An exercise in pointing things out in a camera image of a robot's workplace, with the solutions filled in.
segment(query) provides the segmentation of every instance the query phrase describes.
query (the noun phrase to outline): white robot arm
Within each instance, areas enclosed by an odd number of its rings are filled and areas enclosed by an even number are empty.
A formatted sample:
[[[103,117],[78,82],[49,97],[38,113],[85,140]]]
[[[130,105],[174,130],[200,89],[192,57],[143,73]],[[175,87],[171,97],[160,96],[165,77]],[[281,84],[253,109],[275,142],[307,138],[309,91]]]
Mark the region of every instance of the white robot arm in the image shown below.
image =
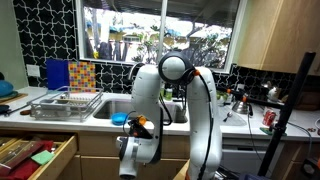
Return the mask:
[[[159,106],[161,79],[167,83],[187,86],[190,121],[189,179],[212,179],[222,156],[222,135],[216,117],[216,88],[211,71],[194,68],[180,52],[170,52],[158,68],[145,65],[136,76],[132,105],[154,124],[150,138],[118,137],[120,177],[133,179],[137,163],[156,163],[161,159],[163,112]]]

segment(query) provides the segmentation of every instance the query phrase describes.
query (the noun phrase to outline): stainless steel sink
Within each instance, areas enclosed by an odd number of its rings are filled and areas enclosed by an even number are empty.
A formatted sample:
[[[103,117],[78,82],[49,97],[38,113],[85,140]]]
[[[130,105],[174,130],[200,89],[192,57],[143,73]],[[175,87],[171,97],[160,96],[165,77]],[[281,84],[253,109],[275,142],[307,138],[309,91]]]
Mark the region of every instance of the stainless steel sink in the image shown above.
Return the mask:
[[[166,107],[169,110],[173,123],[187,122],[187,118],[183,114],[181,106],[174,103],[166,103]],[[98,111],[93,115],[93,117],[97,119],[111,119],[111,115],[114,113],[117,113],[117,112],[129,113],[133,110],[134,109],[131,105],[130,100],[112,99],[112,100],[107,100],[103,102],[103,104],[100,106],[100,109],[98,109]],[[169,122],[169,118],[166,111],[164,110],[163,113],[164,113],[164,123]],[[135,118],[138,115],[139,115],[138,113],[131,113],[129,118]]]

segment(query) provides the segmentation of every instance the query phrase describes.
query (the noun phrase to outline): faucet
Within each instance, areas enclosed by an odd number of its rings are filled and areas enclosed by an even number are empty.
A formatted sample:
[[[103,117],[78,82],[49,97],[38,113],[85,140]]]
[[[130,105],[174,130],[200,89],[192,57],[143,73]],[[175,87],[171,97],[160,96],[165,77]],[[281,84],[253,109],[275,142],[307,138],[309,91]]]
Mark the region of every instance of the faucet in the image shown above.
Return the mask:
[[[134,64],[134,65],[131,67],[130,72],[129,72],[129,74],[128,74],[128,80],[130,80],[130,81],[133,80],[133,72],[134,72],[134,70],[137,69],[137,68],[141,68],[143,65],[144,65],[144,63],[141,63],[141,62]]]

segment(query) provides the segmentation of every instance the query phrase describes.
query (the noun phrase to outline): red can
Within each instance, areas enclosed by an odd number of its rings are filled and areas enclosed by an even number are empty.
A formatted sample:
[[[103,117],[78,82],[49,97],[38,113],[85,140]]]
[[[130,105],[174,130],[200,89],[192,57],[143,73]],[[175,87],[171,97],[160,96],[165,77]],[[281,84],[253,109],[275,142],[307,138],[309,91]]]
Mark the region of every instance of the red can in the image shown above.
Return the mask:
[[[276,118],[276,113],[271,110],[268,110],[266,112],[266,114],[264,115],[262,124],[264,124],[266,126],[270,126],[273,123],[275,118]]]

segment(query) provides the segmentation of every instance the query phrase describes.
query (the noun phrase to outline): green cloth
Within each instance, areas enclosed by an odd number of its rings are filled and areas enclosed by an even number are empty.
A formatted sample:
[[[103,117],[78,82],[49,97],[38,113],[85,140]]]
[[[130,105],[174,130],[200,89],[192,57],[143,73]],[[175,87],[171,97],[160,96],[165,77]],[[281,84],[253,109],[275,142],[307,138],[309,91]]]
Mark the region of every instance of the green cloth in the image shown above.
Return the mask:
[[[38,154],[32,156],[31,159],[40,165],[45,165],[53,158],[53,156],[54,156],[54,154],[45,150],[45,151],[42,151],[41,153],[38,153]]]

